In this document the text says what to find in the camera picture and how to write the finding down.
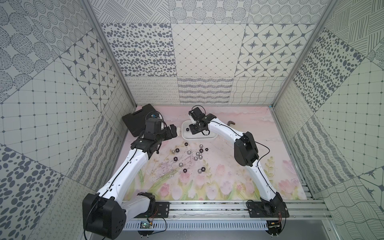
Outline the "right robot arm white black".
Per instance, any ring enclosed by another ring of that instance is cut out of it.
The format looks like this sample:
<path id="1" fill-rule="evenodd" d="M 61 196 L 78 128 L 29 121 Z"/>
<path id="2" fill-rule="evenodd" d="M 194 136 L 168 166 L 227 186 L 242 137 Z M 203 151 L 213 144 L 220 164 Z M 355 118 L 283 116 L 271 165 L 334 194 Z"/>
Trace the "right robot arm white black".
<path id="1" fill-rule="evenodd" d="M 261 157 L 257 148 L 259 143 L 255 141 L 252 133 L 233 129 L 215 115 L 207 114 L 204 107 L 199 105 L 192 107 L 189 117 L 192 121 L 189 130 L 193 135 L 205 132 L 215 133 L 234 144 L 234 159 L 247 169 L 259 191 L 261 203 L 255 204 L 258 209 L 268 217 L 289 217 L 281 194 L 273 187 L 261 166 Z"/>

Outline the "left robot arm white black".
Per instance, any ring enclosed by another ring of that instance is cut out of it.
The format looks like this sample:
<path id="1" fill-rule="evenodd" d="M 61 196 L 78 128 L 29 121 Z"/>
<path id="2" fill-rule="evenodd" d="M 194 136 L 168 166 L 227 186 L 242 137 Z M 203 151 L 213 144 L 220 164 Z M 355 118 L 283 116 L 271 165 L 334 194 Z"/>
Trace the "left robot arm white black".
<path id="1" fill-rule="evenodd" d="M 147 121 L 145 130 L 131 144 L 131 150 L 117 172 L 97 193 L 87 194 L 84 198 L 84 233 L 114 240 L 128 220 L 140 215 L 150 218 L 156 214 L 156 198 L 152 193 L 140 192 L 127 202 L 123 200 L 136 175 L 153 153 L 159 151 L 162 142 L 176 137 L 175 125 L 162 127 L 159 119 Z"/>

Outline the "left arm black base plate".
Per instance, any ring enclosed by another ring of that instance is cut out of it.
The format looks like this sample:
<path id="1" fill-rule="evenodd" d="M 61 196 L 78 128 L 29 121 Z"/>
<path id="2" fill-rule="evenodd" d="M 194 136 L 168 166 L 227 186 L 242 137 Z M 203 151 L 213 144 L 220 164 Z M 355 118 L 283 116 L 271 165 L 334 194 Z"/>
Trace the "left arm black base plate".
<path id="1" fill-rule="evenodd" d="M 136 216 L 136 218 L 168 218 L 170 211 L 170 202 L 155 202 L 150 206 L 151 209 L 146 213 L 142 213 Z"/>

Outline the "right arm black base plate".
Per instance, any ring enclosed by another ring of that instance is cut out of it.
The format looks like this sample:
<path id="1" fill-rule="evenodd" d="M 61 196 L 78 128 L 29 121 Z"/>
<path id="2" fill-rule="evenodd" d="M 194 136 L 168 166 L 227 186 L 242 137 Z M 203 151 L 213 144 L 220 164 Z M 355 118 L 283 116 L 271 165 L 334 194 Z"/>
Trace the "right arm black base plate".
<path id="1" fill-rule="evenodd" d="M 289 218 L 290 214 L 286 203 L 277 202 L 255 202 L 248 200 L 246 202 L 250 218 Z"/>

